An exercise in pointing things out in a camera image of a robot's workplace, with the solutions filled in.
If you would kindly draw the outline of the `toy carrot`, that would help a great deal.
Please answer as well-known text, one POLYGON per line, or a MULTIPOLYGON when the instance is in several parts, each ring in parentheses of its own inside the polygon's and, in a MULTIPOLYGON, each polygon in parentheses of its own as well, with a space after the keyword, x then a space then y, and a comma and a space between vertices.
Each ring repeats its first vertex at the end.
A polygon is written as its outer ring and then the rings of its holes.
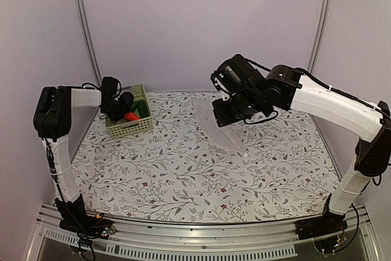
POLYGON ((123 118, 127 121, 135 121, 135 120, 139 120, 140 117, 138 115, 136 115, 135 113, 133 112, 128 112, 126 113, 123 118))

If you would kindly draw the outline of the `clear zip top bag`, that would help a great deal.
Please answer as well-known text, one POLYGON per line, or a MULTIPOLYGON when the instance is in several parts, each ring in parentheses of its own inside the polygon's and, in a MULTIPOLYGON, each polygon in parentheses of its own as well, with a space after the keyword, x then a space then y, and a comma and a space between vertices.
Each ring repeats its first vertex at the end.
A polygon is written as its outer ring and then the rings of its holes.
POLYGON ((203 129, 206 131, 208 140, 213 145, 229 151, 238 152, 247 158, 250 157, 241 140, 239 131, 230 126, 218 126, 210 101, 193 98, 192 104, 203 129))

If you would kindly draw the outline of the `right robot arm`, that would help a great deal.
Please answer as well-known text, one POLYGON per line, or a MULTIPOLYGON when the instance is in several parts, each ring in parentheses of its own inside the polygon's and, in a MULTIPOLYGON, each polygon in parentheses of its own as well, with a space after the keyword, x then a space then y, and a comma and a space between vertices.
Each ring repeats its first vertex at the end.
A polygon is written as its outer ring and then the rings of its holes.
POLYGON ((276 108, 305 112, 332 122, 359 138, 354 159, 337 189, 326 199, 321 216, 297 221, 300 238, 347 228, 345 215, 369 182, 382 175, 390 158, 390 110, 387 103, 363 101, 328 86, 303 68, 276 65, 266 76, 261 66, 240 54, 224 61, 210 80, 225 94, 213 102, 219 127, 247 122, 262 113, 267 120, 276 108))

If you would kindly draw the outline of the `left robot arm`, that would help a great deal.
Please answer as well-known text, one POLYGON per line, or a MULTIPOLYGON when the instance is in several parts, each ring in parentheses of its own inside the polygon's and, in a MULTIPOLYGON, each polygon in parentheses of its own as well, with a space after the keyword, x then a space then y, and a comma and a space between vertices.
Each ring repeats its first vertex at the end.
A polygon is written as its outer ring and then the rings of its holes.
POLYGON ((99 87, 85 83, 81 86, 44 87, 38 99, 33 125, 46 151, 49 173, 56 193, 55 206, 61 214, 60 227, 83 235, 109 235, 114 231, 111 220, 102 214, 89 216, 84 199, 71 170, 68 134, 72 110, 98 108, 113 122, 131 111, 134 96, 122 92, 120 81, 105 77, 99 87))

